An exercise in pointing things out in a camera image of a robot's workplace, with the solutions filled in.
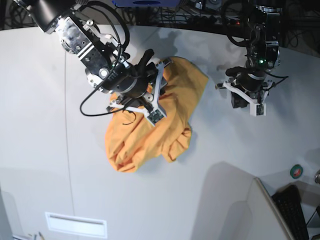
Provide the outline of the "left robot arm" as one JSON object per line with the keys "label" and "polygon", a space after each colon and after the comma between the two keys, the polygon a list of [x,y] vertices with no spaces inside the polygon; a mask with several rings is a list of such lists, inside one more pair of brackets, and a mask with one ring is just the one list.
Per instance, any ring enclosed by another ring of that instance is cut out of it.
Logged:
{"label": "left robot arm", "polygon": [[[228,29],[227,9],[241,5],[241,25],[249,38],[236,41]],[[257,115],[266,112],[265,99],[274,82],[267,82],[274,68],[280,64],[280,28],[282,6],[277,0],[227,0],[221,7],[222,26],[227,38],[238,47],[246,48],[244,66],[226,70],[229,80],[218,84],[231,92],[233,108],[253,107]]]}

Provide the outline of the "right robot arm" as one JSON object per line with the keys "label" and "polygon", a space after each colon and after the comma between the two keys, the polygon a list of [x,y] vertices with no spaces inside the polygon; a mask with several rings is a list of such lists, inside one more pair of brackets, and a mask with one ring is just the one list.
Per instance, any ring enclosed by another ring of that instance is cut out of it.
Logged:
{"label": "right robot arm", "polygon": [[126,49],[130,32],[119,14],[110,6],[93,1],[87,7],[99,6],[111,13],[124,31],[101,33],[93,19],[82,20],[76,13],[85,8],[78,0],[17,0],[34,23],[47,34],[56,33],[62,47],[74,54],[85,66],[85,73],[93,92],[116,93],[107,113],[117,109],[136,112],[147,117],[165,115],[160,105],[167,81],[163,77],[164,62],[153,63],[153,49],[147,49],[137,64],[130,63]]}

